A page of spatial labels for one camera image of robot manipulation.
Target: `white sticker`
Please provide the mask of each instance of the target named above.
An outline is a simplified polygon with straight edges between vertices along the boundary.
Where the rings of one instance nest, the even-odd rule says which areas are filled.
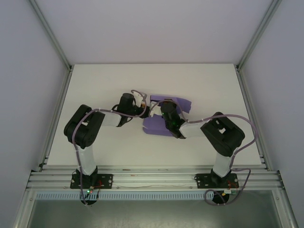
[[[225,194],[231,194],[231,190],[224,190]]]

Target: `purple cloth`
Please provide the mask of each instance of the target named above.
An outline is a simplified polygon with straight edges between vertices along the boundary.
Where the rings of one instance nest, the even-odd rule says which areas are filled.
[[[158,96],[158,95],[151,95],[151,101],[161,101],[164,99],[172,99],[173,101],[177,102],[182,110],[186,113],[190,112],[191,109],[191,101],[188,101],[183,98],[179,97],[170,97],[170,96]],[[163,136],[172,136],[170,131],[165,126],[165,121],[160,115],[154,115],[153,117],[148,117],[143,120],[143,131],[146,134],[155,134],[155,135],[163,135]]]

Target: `gray wall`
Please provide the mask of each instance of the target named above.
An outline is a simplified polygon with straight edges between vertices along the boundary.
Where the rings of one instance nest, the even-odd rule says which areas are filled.
[[[244,74],[275,169],[304,227],[304,1],[284,0]]]
[[[37,0],[76,63],[238,63],[271,0]]]
[[[66,69],[25,0],[0,3],[0,227],[38,165]]]

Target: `red wire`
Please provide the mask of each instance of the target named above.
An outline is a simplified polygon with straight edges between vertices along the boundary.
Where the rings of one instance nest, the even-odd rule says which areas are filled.
[[[95,188],[100,188],[101,187],[101,181],[99,180],[99,186],[95,186]]]
[[[234,185],[234,187],[236,187],[236,189],[238,190],[238,186],[235,183],[231,183],[229,180],[228,180],[228,185],[229,185],[229,190],[231,189],[231,185]]]

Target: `white table surface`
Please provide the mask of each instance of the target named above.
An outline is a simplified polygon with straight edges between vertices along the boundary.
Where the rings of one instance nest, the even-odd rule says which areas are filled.
[[[74,147],[63,130],[81,104],[110,109],[123,93],[136,89],[192,101],[190,120],[220,111],[248,117],[233,64],[99,64],[75,65],[59,119],[48,165],[77,165]],[[249,124],[232,118],[253,139]],[[213,165],[216,151],[205,137],[175,139],[145,134],[143,119],[120,128],[103,127],[94,147],[97,165],[117,168],[186,168]],[[235,165],[260,165],[255,144],[240,152]]]

